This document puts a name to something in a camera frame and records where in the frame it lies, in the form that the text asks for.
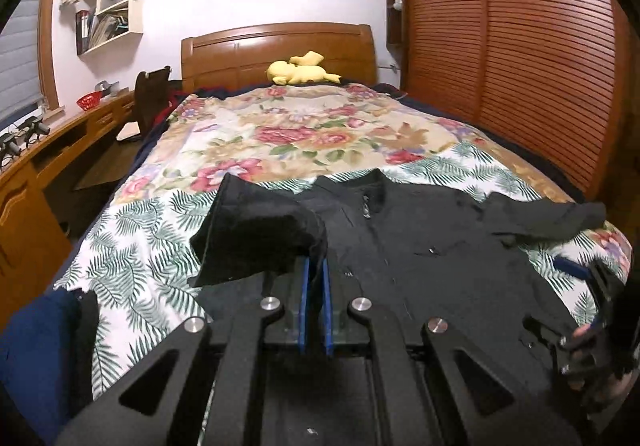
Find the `person's right hand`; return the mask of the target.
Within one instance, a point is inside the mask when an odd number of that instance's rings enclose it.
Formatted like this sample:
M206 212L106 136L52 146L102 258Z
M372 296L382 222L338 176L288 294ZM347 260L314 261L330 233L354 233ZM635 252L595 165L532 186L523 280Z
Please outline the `person's right hand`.
M595 322L558 343L560 378L584 407L606 406L638 367L639 324Z

